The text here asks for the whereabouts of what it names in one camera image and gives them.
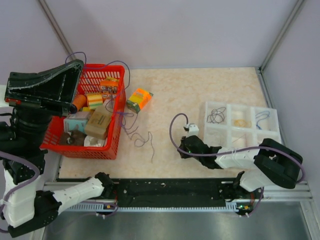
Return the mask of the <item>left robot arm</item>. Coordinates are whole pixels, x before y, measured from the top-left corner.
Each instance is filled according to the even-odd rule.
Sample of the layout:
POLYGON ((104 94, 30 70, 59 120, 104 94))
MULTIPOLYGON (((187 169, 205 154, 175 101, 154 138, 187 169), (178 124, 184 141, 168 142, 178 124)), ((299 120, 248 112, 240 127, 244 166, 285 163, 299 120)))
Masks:
POLYGON ((13 238, 46 227, 78 203, 113 194, 114 182, 103 172, 63 190, 38 189, 46 165, 47 151, 41 149, 46 131, 54 116, 68 115, 83 68, 76 59, 38 73, 9 75, 4 101, 12 112, 9 122, 0 124, 5 177, 0 216, 13 238))

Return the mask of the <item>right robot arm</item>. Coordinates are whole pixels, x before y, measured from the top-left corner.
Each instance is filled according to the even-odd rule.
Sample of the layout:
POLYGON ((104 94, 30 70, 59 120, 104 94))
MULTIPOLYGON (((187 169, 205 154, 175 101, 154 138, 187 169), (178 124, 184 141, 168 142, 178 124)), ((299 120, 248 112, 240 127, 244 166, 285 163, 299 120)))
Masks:
POLYGON ((294 189, 304 173, 302 156, 271 138, 257 146, 227 149, 208 146, 196 135, 184 136, 177 151, 181 158, 194 158, 208 169, 239 169, 233 182, 239 198, 272 185, 294 189))

